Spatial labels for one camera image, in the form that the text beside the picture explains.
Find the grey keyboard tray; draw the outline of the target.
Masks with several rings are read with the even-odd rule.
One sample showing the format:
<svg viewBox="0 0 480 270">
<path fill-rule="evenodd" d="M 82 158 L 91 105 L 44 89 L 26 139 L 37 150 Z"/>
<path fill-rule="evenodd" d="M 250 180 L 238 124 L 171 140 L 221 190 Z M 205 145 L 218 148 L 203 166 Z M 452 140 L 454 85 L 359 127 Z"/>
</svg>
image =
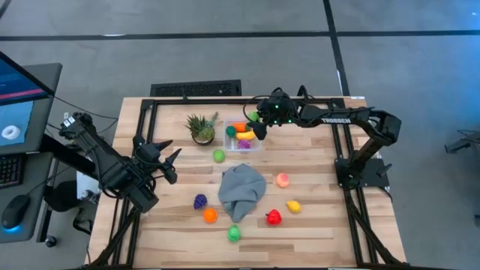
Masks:
<svg viewBox="0 0 480 270">
<path fill-rule="evenodd" d="M 28 241 L 34 235 L 52 160 L 50 152 L 27 155 L 22 184 L 0 189 L 0 244 Z M 23 194 L 28 194 L 30 203 L 22 222 L 13 229 L 5 229 L 3 211 L 14 197 Z"/>
</svg>

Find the computer monitor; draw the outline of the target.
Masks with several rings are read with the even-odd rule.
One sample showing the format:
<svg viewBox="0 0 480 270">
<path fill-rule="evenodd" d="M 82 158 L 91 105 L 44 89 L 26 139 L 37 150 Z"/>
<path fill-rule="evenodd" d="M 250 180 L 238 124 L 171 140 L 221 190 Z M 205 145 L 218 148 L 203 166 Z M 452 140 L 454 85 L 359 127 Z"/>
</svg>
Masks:
<svg viewBox="0 0 480 270">
<path fill-rule="evenodd" d="M 35 101 L 54 91 L 0 51 L 0 104 Z"/>
</svg>

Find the smooth green toy fruit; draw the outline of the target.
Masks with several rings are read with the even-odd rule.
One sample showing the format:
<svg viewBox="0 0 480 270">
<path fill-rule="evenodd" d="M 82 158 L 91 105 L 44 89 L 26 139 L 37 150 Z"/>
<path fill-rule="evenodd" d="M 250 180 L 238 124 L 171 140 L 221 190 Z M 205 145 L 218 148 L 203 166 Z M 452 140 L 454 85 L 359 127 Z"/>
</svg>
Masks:
<svg viewBox="0 0 480 270">
<path fill-rule="evenodd" d="M 227 231 L 227 238 L 230 242 L 238 242 L 242 237 L 241 231 L 236 224 L 233 224 Z"/>
</svg>

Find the grey desk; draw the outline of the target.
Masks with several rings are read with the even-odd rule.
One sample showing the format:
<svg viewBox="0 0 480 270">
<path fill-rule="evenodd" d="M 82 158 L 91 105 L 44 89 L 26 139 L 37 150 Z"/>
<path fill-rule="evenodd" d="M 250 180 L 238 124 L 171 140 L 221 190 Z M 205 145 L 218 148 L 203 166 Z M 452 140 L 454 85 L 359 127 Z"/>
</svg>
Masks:
<svg viewBox="0 0 480 270">
<path fill-rule="evenodd" d="M 44 85 L 56 92 L 62 72 L 62 64 L 33 64 L 23 66 L 31 75 L 39 79 Z M 0 146 L 0 155 L 39 152 L 47 120 L 53 105 L 53 98 L 35 100 L 31 111 L 29 126 L 25 135 L 25 142 L 21 144 Z"/>
</svg>

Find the clear plastic tupperware container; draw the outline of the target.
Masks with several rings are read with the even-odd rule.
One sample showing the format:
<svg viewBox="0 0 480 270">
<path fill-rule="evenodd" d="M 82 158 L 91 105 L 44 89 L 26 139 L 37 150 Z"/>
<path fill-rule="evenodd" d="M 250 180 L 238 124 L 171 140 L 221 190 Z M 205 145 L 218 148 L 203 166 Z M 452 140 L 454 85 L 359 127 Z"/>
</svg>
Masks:
<svg viewBox="0 0 480 270">
<path fill-rule="evenodd" d="M 241 121 L 241 120 L 235 120 L 235 119 L 227 119 L 223 122 L 223 147 L 230 152 L 255 152 L 259 151 L 262 148 L 262 142 L 255 137 L 254 139 L 250 140 L 251 147 L 250 149 L 238 149 L 237 144 L 239 139 L 234 138 L 229 138 L 226 135 L 226 128 L 227 126 L 233 126 L 233 123 L 235 122 L 245 122 L 248 124 L 246 121 Z"/>
</svg>

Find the black computer mouse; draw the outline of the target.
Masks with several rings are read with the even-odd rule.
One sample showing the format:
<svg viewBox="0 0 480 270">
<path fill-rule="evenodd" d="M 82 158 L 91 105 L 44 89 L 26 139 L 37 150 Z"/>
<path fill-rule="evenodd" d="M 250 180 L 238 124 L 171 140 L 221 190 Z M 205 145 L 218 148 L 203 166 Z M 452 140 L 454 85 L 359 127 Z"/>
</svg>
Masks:
<svg viewBox="0 0 480 270">
<path fill-rule="evenodd" d="M 25 216 L 30 201 L 31 199 L 28 195 L 15 196 L 1 214 L 1 225 L 6 230 L 18 227 Z"/>
</svg>

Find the black office chair base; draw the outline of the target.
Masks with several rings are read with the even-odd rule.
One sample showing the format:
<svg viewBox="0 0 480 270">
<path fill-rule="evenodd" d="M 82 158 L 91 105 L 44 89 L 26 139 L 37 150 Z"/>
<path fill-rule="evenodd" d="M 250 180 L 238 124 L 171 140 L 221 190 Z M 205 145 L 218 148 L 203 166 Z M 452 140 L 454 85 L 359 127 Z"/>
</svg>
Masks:
<svg viewBox="0 0 480 270">
<path fill-rule="evenodd" d="M 73 219 L 72 226 L 75 230 L 91 235 L 94 221 L 84 218 L 87 208 L 98 203 L 98 195 L 91 190 L 84 190 L 80 197 L 77 197 L 77 182 L 64 181 L 56 186 L 45 187 L 43 201 L 46 203 L 40 222 L 40 230 L 37 235 L 37 242 L 44 243 L 48 248 L 55 247 L 58 239 L 48 235 L 48 229 L 53 212 L 68 212 L 77 209 L 78 212 Z"/>
</svg>

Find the black keyboard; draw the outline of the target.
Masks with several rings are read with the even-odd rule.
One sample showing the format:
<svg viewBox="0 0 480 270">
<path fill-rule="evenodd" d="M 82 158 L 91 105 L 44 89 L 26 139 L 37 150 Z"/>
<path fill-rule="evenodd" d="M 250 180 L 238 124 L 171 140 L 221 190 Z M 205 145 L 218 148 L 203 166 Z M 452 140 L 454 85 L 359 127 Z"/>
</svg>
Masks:
<svg viewBox="0 0 480 270">
<path fill-rule="evenodd" d="M 22 184 L 25 160 L 24 154 L 0 156 L 0 189 Z"/>
</svg>

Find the red toy strawberry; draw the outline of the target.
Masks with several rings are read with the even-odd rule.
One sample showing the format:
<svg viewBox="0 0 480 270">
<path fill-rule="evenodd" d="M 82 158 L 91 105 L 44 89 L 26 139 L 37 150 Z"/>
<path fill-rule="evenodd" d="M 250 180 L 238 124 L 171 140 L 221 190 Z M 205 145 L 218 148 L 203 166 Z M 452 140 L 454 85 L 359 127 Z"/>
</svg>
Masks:
<svg viewBox="0 0 480 270">
<path fill-rule="evenodd" d="M 265 222 L 269 226 L 277 226 L 282 222 L 281 213 L 277 209 L 272 209 L 269 213 L 265 215 Z"/>
</svg>

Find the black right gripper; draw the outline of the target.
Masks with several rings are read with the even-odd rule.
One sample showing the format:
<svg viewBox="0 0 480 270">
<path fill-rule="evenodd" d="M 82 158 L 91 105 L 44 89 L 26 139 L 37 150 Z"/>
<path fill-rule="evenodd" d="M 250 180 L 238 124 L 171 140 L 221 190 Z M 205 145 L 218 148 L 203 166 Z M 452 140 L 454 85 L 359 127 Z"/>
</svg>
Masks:
<svg viewBox="0 0 480 270">
<path fill-rule="evenodd" d="M 266 138 L 266 126 L 297 124 L 299 122 L 299 105 L 288 94 L 273 93 L 262 99 L 256 106 L 261 122 L 251 122 L 252 128 L 258 140 Z"/>
</svg>

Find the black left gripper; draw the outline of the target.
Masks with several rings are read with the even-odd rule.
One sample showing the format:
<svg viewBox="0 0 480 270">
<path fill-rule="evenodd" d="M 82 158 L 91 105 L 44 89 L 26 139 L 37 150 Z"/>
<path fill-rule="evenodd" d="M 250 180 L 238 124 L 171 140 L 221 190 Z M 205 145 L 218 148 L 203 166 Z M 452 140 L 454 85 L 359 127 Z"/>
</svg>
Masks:
<svg viewBox="0 0 480 270">
<path fill-rule="evenodd" d="M 173 163 L 182 149 L 180 148 L 173 152 L 163 163 L 159 161 L 161 151 L 172 143 L 172 140 L 158 143 L 147 143 L 141 135 L 136 135 L 133 138 L 133 157 L 141 167 L 145 181 L 165 178 L 171 185 L 174 185 L 177 182 L 178 175 Z M 160 170 L 163 175 L 156 177 L 152 176 L 152 173 L 157 170 Z"/>
</svg>

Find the white tape roll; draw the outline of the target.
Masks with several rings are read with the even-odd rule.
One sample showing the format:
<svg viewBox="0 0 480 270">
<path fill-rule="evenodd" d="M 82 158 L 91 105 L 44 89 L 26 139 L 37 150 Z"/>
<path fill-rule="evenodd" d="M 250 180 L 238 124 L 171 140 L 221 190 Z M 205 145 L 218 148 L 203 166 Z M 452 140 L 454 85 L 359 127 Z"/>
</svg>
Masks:
<svg viewBox="0 0 480 270">
<path fill-rule="evenodd" d="M 21 130 L 17 126 L 9 125 L 2 130 L 1 136 L 6 140 L 15 140 L 20 132 Z"/>
</svg>

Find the potted succulent plant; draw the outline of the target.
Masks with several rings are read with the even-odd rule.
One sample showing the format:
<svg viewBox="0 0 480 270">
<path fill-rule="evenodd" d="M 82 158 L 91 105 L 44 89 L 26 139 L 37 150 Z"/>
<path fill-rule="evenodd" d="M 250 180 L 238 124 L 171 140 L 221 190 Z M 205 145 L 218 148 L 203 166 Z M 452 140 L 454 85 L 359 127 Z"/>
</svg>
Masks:
<svg viewBox="0 0 480 270">
<path fill-rule="evenodd" d="M 210 120 L 204 115 L 189 115 L 186 128 L 190 131 L 193 141 L 200 146 L 210 145 L 215 138 L 215 123 L 218 112 L 215 112 Z"/>
</svg>

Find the grey cloth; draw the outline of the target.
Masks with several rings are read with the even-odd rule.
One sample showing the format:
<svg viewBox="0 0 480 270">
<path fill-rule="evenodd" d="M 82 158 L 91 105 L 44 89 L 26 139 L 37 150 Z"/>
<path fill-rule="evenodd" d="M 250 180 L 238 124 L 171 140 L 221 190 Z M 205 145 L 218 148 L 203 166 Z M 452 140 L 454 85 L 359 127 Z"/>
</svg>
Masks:
<svg viewBox="0 0 480 270">
<path fill-rule="evenodd" d="M 222 173 L 218 198 L 232 222 L 239 223 L 257 206 L 265 192 L 265 177 L 241 163 Z"/>
</svg>

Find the black aluminium table frame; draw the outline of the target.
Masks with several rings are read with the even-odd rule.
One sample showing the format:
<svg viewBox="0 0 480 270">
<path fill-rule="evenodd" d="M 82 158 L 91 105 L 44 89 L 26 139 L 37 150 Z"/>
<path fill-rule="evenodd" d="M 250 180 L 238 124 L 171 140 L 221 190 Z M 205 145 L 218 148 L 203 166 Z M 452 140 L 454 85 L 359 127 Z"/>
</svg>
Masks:
<svg viewBox="0 0 480 270">
<path fill-rule="evenodd" d="M 166 158 L 181 149 L 174 161 L 178 178 L 175 184 L 156 179 L 159 201 L 146 213 L 134 209 L 129 199 L 100 198 L 88 269 L 408 270 L 392 203 L 380 193 L 389 183 L 384 162 L 374 154 L 360 186 L 350 190 L 339 185 L 337 162 L 345 165 L 369 140 L 360 127 L 275 125 L 267 128 L 259 151 L 224 148 L 224 121 L 249 123 L 248 113 L 257 111 L 262 96 L 124 99 L 113 148 L 131 157 L 136 135 L 148 143 L 172 140 L 161 155 Z M 368 107 L 351 97 L 315 97 L 308 103 L 322 109 Z M 188 116 L 210 120 L 215 112 L 213 142 L 196 144 L 186 128 Z M 214 162 L 216 149 L 224 151 L 224 162 Z M 233 223 L 218 191 L 222 173 L 240 164 L 264 176 L 266 190 L 256 207 Z M 279 173 L 289 176 L 287 187 L 276 184 Z M 206 195 L 208 203 L 195 210 L 197 194 Z M 290 200 L 301 204 L 300 213 L 289 211 Z M 216 222 L 203 220 L 207 208 L 217 210 Z M 266 223 L 272 209 L 280 212 L 280 225 Z M 237 242 L 227 238 L 233 224 L 241 231 Z"/>
</svg>

